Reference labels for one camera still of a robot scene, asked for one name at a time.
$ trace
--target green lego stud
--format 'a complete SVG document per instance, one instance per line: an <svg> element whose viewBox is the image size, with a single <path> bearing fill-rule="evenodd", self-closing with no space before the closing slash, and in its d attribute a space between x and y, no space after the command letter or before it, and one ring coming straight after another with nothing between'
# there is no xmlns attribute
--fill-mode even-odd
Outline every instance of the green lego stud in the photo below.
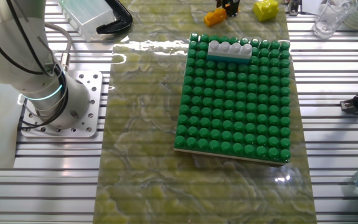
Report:
<svg viewBox="0 0 358 224"><path fill-rule="evenodd" d="M270 42L268 40L263 40L262 42L260 42L260 46L261 49L268 49L270 47Z"/></svg>
<svg viewBox="0 0 358 224"><path fill-rule="evenodd" d="M289 96L290 95L290 89L288 87L281 88L281 95L282 96Z"/></svg>
<svg viewBox="0 0 358 224"><path fill-rule="evenodd" d="M264 114L259 114L258 115L258 122L261 124L265 124L267 123L267 116Z"/></svg>
<svg viewBox="0 0 358 224"><path fill-rule="evenodd" d="M231 121L224 121L223 128L226 130L231 130L233 128L233 123Z"/></svg>
<svg viewBox="0 0 358 224"><path fill-rule="evenodd" d="M263 157L263 156L265 156L266 154L267 154L267 150L266 150L265 147L259 146L259 147L256 148L256 155L257 155L258 157Z"/></svg>
<svg viewBox="0 0 358 224"><path fill-rule="evenodd" d="M178 136L175 138L174 143L177 146L184 146L184 144L186 143L186 139L183 136Z"/></svg>
<svg viewBox="0 0 358 224"><path fill-rule="evenodd" d="M251 46L252 47L259 47L259 40L258 39L252 39L251 40Z"/></svg>
<svg viewBox="0 0 358 224"><path fill-rule="evenodd" d="M211 142L209 143L209 148L212 151L218 151L220 149L220 144L216 140L211 140Z"/></svg>
<svg viewBox="0 0 358 224"><path fill-rule="evenodd" d="M280 56L280 51L277 49L273 49L270 52L269 58L278 58Z"/></svg>
<svg viewBox="0 0 358 224"><path fill-rule="evenodd" d="M253 134L247 134L245 136L245 142L248 144L253 144L255 142L255 136Z"/></svg>
<svg viewBox="0 0 358 224"><path fill-rule="evenodd" d="M246 82L247 81L247 75L244 73L239 73L237 75L237 80L240 82Z"/></svg>
<svg viewBox="0 0 358 224"><path fill-rule="evenodd" d="M211 125L213 128L219 129L222 126L222 122L219 119L213 119Z"/></svg>
<svg viewBox="0 0 358 224"><path fill-rule="evenodd" d="M245 73L248 71L248 66L247 65L244 65L244 64L240 64L238 66L238 71L241 72L241 73Z"/></svg>
<svg viewBox="0 0 358 224"><path fill-rule="evenodd" d="M215 118L221 118L223 116L223 112L220 109L214 109L212 114Z"/></svg>
<svg viewBox="0 0 358 224"><path fill-rule="evenodd" d="M248 123L247 125L245 125L245 130L248 132L248 133L254 133L256 131L256 127L254 124L252 123Z"/></svg>
<svg viewBox="0 0 358 224"><path fill-rule="evenodd" d="M267 127L264 124L259 124L257 127L257 133L258 134L266 134L267 133Z"/></svg>
<svg viewBox="0 0 358 224"><path fill-rule="evenodd" d="M198 114L201 113L201 109L199 109L198 106L192 106L192 107L191 107L191 113L192 113L193 115L198 115Z"/></svg>
<svg viewBox="0 0 358 224"><path fill-rule="evenodd" d="M219 41L218 35L212 35L212 36L209 37L209 42L214 41L214 40Z"/></svg>
<svg viewBox="0 0 358 224"><path fill-rule="evenodd" d="M190 136L197 136L198 135L198 129L196 127L189 127L187 130Z"/></svg>
<svg viewBox="0 0 358 224"><path fill-rule="evenodd" d="M280 130L276 126L270 126L268 128L268 133L272 136L277 136Z"/></svg>
<svg viewBox="0 0 358 224"><path fill-rule="evenodd" d="M200 124L202 127L209 127L210 126L209 118L202 118Z"/></svg>
<svg viewBox="0 0 358 224"><path fill-rule="evenodd" d="M208 141L206 139L198 140L198 147L200 149L207 149L208 148Z"/></svg>
<svg viewBox="0 0 358 224"><path fill-rule="evenodd" d="M197 126L199 124L199 118L196 116L192 116L189 120L190 124L193 126Z"/></svg>
<svg viewBox="0 0 358 224"><path fill-rule="evenodd" d="M280 122L277 116L273 115L268 118L268 123L270 125L277 125Z"/></svg>
<svg viewBox="0 0 358 224"><path fill-rule="evenodd" d="M243 125L242 122L236 122L236 123L234 124L234 129L235 129L236 131L243 131L244 128L245 128L245 126Z"/></svg>
<svg viewBox="0 0 358 224"><path fill-rule="evenodd" d="M291 130L289 128L281 128L280 134L284 138L288 138L291 135Z"/></svg>
<svg viewBox="0 0 358 224"><path fill-rule="evenodd" d="M246 94L244 92L238 92L235 97L237 100L245 100L247 98Z"/></svg>
<svg viewBox="0 0 358 224"><path fill-rule="evenodd" d="M199 130L199 136L201 136L203 138L208 138L209 137L209 130L207 128L201 128Z"/></svg>
<svg viewBox="0 0 358 224"><path fill-rule="evenodd" d="M222 148L223 152L230 152L231 151L231 144L229 142L222 142L222 144L220 145L220 147Z"/></svg>
<svg viewBox="0 0 358 224"><path fill-rule="evenodd" d="M230 110L224 111L223 116L225 119L233 119L234 118L234 114Z"/></svg>
<svg viewBox="0 0 358 224"><path fill-rule="evenodd" d="M209 36L208 36L208 34L202 34L200 40L203 41L203 42L209 43Z"/></svg>
<svg viewBox="0 0 358 224"><path fill-rule="evenodd" d="M187 105L181 105L179 109L180 114L187 114L190 112L190 108Z"/></svg>
<svg viewBox="0 0 358 224"><path fill-rule="evenodd" d="M241 154L243 152L243 147L240 143L234 143L233 145L233 151L236 154Z"/></svg>
<svg viewBox="0 0 358 224"><path fill-rule="evenodd" d="M182 125L186 125L189 122L189 118L182 114L177 118L177 123L178 124L182 124Z"/></svg>
<svg viewBox="0 0 358 224"><path fill-rule="evenodd" d="M284 150L281 150L280 156L281 156L281 158L282 158L283 160L287 160L287 159L289 159L289 158L291 157L291 153L290 153L289 150L284 149Z"/></svg>
<svg viewBox="0 0 358 224"><path fill-rule="evenodd" d="M280 66L280 60L278 60L278 58L272 58L272 59L270 59L270 66L271 66L271 67L278 67L278 66Z"/></svg>
<svg viewBox="0 0 358 224"><path fill-rule="evenodd" d="M214 61L208 61L206 63L206 67L209 68L209 69L213 69L216 67L216 63Z"/></svg>
<svg viewBox="0 0 358 224"><path fill-rule="evenodd" d="M217 129L213 129L213 130L211 130L211 132L210 132L210 137L211 137L212 139L220 139L221 136L222 136L222 134L221 134L220 131L217 130Z"/></svg>
<svg viewBox="0 0 358 224"><path fill-rule="evenodd" d="M259 80L259 78L258 78L258 76L255 75L255 74L250 74L250 75L248 76L248 81L249 81L250 83L258 83L258 80Z"/></svg>
<svg viewBox="0 0 358 224"><path fill-rule="evenodd" d="M288 127L291 124L291 120L289 117L282 117L280 122L281 122L281 125L284 127Z"/></svg>
<svg viewBox="0 0 358 224"><path fill-rule="evenodd" d="M189 95L183 95L181 97L181 101L183 104L188 104L191 102L191 97Z"/></svg>
<svg viewBox="0 0 358 224"><path fill-rule="evenodd" d="M204 98L202 100L202 104L204 106L212 106L213 102L212 102L212 100L210 98Z"/></svg>
<svg viewBox="0 0 358 224"><path fill-rule="evenodd" d="M260 146L264 146L267 143L267 138L264 135L259 135L256 138L256 142L260 145Z"/></svg>
<svg viewBox="0 0 358 224"><path fill-rule="evenodd" d="M195 147L197 145L197 140L193 137L189 137L187 138L187 146L192 148Z"/></svg>
<svg viewBox="0 0 358 224"><path fill-rule="evenodd" d="M268 150L268 157L271 159L277 159L279 154L278 150L274 147Z"/></svg>
<svg viewBox="0 0 358 224"><path fill-rule="evenodd" d="M197 77L194 80L194 84L196 84L197 86L202 86L204 85L204 80L201 77Z"/></svg>
<svg viewBox="0 0 358 224"><path fill-rule="evenodd" d="M195 105L200 105L202 103L201 97L195 96L191 99L192 103Z"/></svg>
<svg viewBox="0 0 358 224"><path fill-rule="evenodd" d="M192 33L190 35L190 40L191 41L198 41L198 34L197 33Z"/></svg>
<svg viewBox="0 0 358 224"><path fill-rule="evenodd" d="M206 117L209 117L212 115L212 111L209 108L203 108L201 110L201 113L202 113L202 115L204 115Z"/></svg>
<svg viewBox="0 0 358 224"><path fill-rule="evenodd" d="M186 128L184 125L179 125L179 126L176 128L176 133L177 133L178 135L183 136L183 135L187 134L187 128Z"/></svg>
<svg viewBox="0 0 358 224"><path fill-rule="evenodd" d="M252 156L255 154L255 147L252 145L246 145L245 146L245 154L248 156Z"/></svg>
<svg viewBox="0 0 358 224"><path fill-rule="evenodd" d="M256 115L254 113L247 113L246 119L248 122L255 122L256 121Z"/></svg>
<svg viewBox="0 0 358 224"><path fill-rule="evenodd" d="M248 42L249 42L249 40L248 40L247 38L242 38L242 39L240 40L241 46L244 46L244 45L247 44Z"/></svg>
<svg viewBox="0 0 358 224"><path fill-rule="evenodd" d="M289 97L283 96L281 97L280 102L281 102L281 106L288 106L291 103L291 100Z"/></svg>
<svg viewBox="0 0 358 224"><path fill-rule="evenodd" d="M280 49L280 47L281 47L281 44L277 40L274 40L270 44L270 49Z"/></svg>
<svg viewBox="0 0 358 224"><path fill-rule="evenodd" d="M191 41L190 42L190 49L193 49L193 50L197 50L198 48L198 43L196 41Z"/></svg>
<svg viewBox="0 0 358 224"><path fill-rule="evenodd" d="M230 99L230 100L234 99L234 97L235 97L235 93L232 90L227 90L225 95L226 95L226 98Z"/></svg>
<svg viewBox="0 0 358 224"><path fill-rule="evenodd" d="M242 133L234 133L233 139L234 139L234 141L236 141L236 142L243 142L244 136L243 136Z"/></svg>
<svg viewBox="0 0 358 224"><path fill-rule="evenodd" d="M224 131L222 133L222 139L224 139L226 141L231 141L232 138L233 138L233 136L231 135L230 131Z"/></svg>
<svg viewBox="0 0 358 224"><path fill-rule="evenodd" d="M268 144L269 144L269 146L271 146L271 147L276 147L276 146L278 146L279 143L280 143L280 142L278 141L278 138L276 138L276 137L270 137L270 138L268 139Z"/></svg>
<svg viewBox="0 0 358 224"><path fill-rule="evenodd" d="M268 97L265 94L260 94L258 96L258 102L259 103L267 103L268 102Z"/></svg>

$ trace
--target table surface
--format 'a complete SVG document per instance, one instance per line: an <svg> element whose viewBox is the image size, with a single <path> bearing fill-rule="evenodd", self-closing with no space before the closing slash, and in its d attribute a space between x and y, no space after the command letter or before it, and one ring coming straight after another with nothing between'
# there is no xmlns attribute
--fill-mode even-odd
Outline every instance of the table surface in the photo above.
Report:
<svg viewBox="0 0 358 224"><path fill-rule="evenodd" d="M351 183L358 170L358 116L339 107L358 94L358 31L342 28L319 40L311 32L315 19L287 17L317 220L358 223L358 195ZM73 36L71 70L103 74L98 136L74 141L19 136L14 168L0 170L0 224L93 220L113 43L85 42L55 1L47 1L46 21ZM53 50L65 49L61 34L47 29L47 37Z"/></svg>

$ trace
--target lego stud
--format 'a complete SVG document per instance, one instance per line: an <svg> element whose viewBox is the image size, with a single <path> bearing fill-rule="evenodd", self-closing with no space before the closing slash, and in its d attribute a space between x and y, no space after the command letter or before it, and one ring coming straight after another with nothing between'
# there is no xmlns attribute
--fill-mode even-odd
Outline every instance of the lego stud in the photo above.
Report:
<svg viewBox="0 0 358 224"><path fill-rule="evenodd" d="M226 41L221 43L220 49L222 50L222 52L228 52L228 50L230 49L230 43Z"/></svg>
<svg viewBox="0 0 358 224"><path fill-rule="evenodd" d="M233 45L231 45L230 53L237 54L240 52L240 49L241 49L241 44L234 43Z"/></svg>
<svg viewBox="0 0 358 224"><path fill-rule="evenodd" d="M209 48L211 50L217 50L219 47L219 42L217 40L212 40L210 43L209 43Z"/></svg>
<svg viewBox="0 0 358 224"><path fill-rule="evenodd" d="M245 44L241 49L241 54L246 55L249 54L252 51L252 45Z"/></svg>

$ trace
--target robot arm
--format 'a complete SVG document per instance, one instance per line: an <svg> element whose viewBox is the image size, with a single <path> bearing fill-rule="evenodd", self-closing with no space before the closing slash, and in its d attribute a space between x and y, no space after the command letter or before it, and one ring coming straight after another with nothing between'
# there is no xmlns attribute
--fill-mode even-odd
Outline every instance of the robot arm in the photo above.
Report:
<svg viewBox="0 0 358 224"><path fill-rule="evenodd" d="M45 0L0 0L0 83L31 101L41 125L63 129L86 113L89 94L48 48L44 9Z"/></svg>

